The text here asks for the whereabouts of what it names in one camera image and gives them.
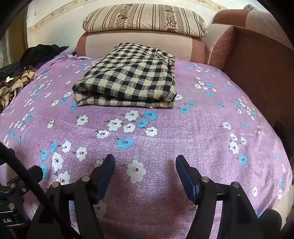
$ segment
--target purple floral bedsheet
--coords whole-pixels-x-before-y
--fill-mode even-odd
[[[71,87],[97,62],[63,52],[41,67],[0,115],[0,140],[26,168],[42,167],[44,190],[54,181],[77,181],[113,154],[114,175],[95,206],[108,238],[185,238],[195,208],[175,170],[180,154],[214,182],[239,182],[258,215],[289,190],[292,173],[281,140],[223,72],[177,60],[173,109],[77,107]],[[2,184],[12,177],[0,167]],[[29,218],[38,204],[29,192]],[[220,216],[217,204],[211,238]],[[76,221],[72,225],[78,230]]]

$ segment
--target striped cushion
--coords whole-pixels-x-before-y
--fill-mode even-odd
[[[205,37],[207,27],[195,12],[161,4],[117,4],[101,7],[83,21],[86,32],[115,29],[159,30]]]

